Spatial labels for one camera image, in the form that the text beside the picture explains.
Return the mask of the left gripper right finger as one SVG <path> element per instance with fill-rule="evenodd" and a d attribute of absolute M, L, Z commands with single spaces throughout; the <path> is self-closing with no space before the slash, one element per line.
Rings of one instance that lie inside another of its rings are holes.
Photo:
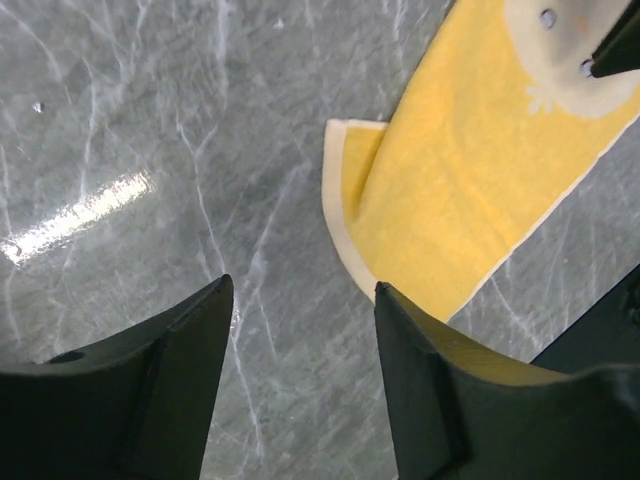
<path fill-rule="evenodd" d="M 638 477 L 636 365 L 566 374 L 524 363 L 383 282 L 374 316 L 401 478 Z"/>

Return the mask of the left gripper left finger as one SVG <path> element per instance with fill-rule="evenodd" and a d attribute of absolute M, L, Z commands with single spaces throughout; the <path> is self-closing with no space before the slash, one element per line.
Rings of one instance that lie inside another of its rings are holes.
<path fill-rule="evenodd" d="M 5 479 L 196 479 L 234 287 L 222 276 L 135 326 L 1 368 Z"/>

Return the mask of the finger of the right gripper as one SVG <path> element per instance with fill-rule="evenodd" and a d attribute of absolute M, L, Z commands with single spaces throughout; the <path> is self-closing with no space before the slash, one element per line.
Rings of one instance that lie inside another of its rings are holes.
<path fill-rule="evenodd" d="M 639 0 L 632 0 L 591 56 L 590 73 L 604 78 L 640 69 Z"/>

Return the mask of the yellow cream towel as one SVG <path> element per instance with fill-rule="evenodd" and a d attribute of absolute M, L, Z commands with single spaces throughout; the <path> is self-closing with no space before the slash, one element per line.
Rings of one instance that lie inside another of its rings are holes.
<path fill-rule="evenodd" d="M 389 122 L 328 121 L 322 205 L 372 295 L 449 320 L 639 115 L 595 50 L 627 1 L 457 1 Z"/>

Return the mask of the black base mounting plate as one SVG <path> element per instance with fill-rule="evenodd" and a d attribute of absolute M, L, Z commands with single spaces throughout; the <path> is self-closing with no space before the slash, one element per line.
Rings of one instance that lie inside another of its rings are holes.
<path fill-rule="evenodd" d="M 632 270 L 532 364 L 565 373 L 639 362 L 639 270 Z"/>

